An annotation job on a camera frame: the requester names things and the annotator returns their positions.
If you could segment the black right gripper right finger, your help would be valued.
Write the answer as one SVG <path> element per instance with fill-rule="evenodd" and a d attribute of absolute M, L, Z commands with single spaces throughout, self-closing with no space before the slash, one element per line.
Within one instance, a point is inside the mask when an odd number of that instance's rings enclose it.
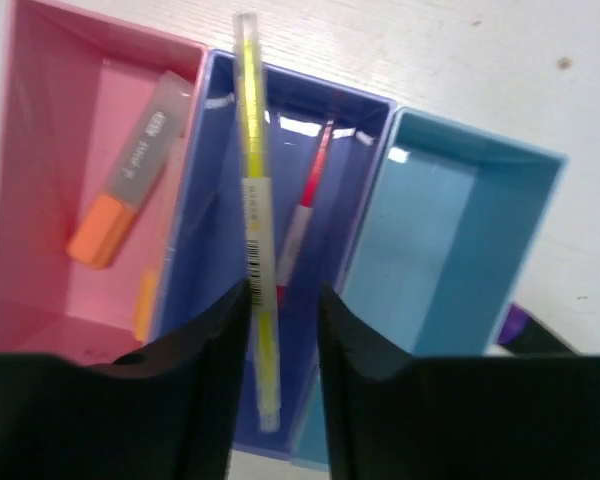
<path fill-rule="evenodd" d="M 329 286 L 318 350 L 334 479 L 600 479 L 600 356 L 417 357 Z"/>

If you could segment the purple cap black highlighter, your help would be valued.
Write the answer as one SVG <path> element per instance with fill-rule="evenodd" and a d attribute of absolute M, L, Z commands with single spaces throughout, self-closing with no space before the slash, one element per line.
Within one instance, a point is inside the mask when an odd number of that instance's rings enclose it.
<path fill-rule="evenodd" d="M 506 314 L 497 344 L 516 356 L 577 355 L 572 346 L 552 333 L 533 314 L 514 303 Z"/>

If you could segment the pink thin pen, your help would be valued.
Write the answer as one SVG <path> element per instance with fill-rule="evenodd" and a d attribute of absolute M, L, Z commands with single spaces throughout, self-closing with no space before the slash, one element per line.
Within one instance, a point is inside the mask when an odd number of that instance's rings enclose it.
<path fill-rule="evenodd" d="M 322 131 L 320 143 L 315 153 L 300 202 L 293 211 L 284 237 L 276 268 L 276 294 L 279 306 L 282 305 L 311 219 L 314 198 L 324 172 L 329 146 L 333 137 L 334 122 L 335 119 L 330 118 Z"/>

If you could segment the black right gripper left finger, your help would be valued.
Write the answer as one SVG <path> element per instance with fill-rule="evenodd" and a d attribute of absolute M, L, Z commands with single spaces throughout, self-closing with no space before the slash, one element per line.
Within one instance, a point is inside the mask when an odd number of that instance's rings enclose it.
<path fill-rule="evenodd" d="M 223 479 L 251 318 L 239 282 L 110 364 L 0 353 L 0 479 Z"/>

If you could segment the orange highlighter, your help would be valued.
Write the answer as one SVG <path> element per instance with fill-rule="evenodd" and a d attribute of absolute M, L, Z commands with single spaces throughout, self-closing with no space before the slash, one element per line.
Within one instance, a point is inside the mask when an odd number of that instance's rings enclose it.
<path fill-rule="evenodd" d="M 193 85 L 165 72 L 109 176 L 67 246 L 77 262 L 107 267 L 116 256 L 138 212 L 154 188 L 177 138 L 184 134 Z"/>

